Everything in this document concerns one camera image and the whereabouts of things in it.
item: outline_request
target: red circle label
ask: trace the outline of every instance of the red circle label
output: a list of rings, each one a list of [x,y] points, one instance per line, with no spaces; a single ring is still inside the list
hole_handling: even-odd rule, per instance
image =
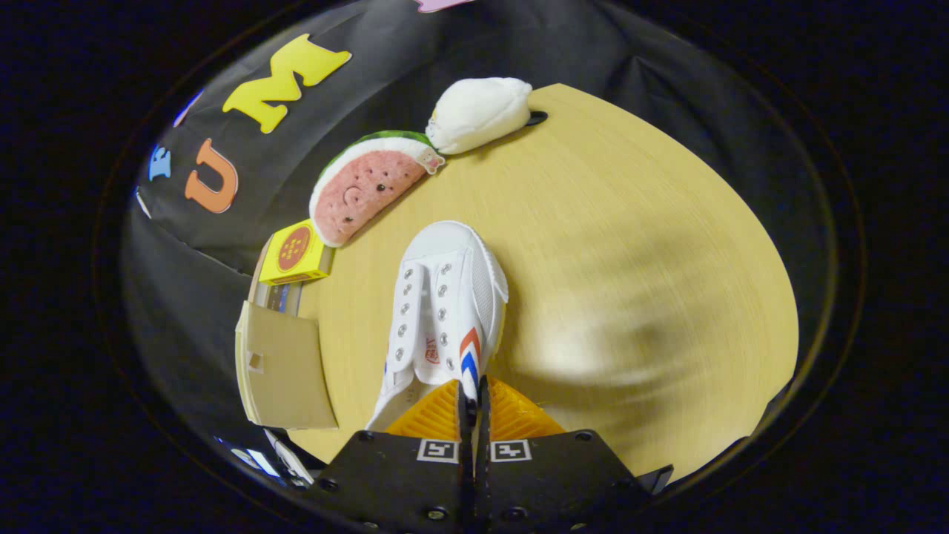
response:
[[[284,244],[280,247],[280,256],[277,258],[277,268],[281,273],[289,271],[300,263],[303,255],[307,253],[309,236],[309,228],[301,226],[284,239]]]

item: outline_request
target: foam letter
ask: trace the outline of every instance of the foam letter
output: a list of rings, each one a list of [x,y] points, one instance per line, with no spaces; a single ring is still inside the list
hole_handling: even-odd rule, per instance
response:
[[[194,200],[201,207],[212,213],[224,213],[231,207],[234,195],[237,194],[237,170],[224,156],[211,148],[211,140],[206,139],[197,151],[197,164],[207,163],[221,175],[223,184],[219,191],[204,184],[197,177],[197,171],[191,171],[188,181],[184,184],[184,198]]]
[[[161,175],[172,177],[172,153],[156,146],[152,151],[152,160],[148,163],[148,181]]]
[[[270,56],[270,77],[245,82],[231,93],[222,108],[236,109],[260,123],[260,131],[271,133],[287,116],[285,105],[266,105],[264,101],[300,100],[300,87],[293,77],[303,76],[303,85],[315,86],[349,61],[349,52],[334,52],[310,43],[308,33],[297,37]]]

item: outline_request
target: pink object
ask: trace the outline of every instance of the pink object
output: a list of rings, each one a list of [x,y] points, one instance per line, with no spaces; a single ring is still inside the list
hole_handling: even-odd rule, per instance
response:
[[[466,4],[474,0],[415,0],[419,3],[419,13],[434,13],[445,10],[458,4]]]
[[[395,150],[369,152],[349,162],[324,186],[310,214],[323,243],[347,242],[425,173],[425,167]]]

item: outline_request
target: watermelon plush toy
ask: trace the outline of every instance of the watermelon plush toy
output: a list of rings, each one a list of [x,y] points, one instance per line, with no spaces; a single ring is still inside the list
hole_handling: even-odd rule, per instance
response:
[[[326,246],[345,244],[360,228],[445,159],[416,132],[385,130],[351,144],[320,173],[309,216]]]

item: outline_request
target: yellow box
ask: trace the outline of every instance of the yellow box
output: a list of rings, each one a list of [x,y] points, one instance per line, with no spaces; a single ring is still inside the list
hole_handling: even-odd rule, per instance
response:
[[[271,286],[328,277],[333,260],[309,219],[273,233],[260,269],[260,281]]]

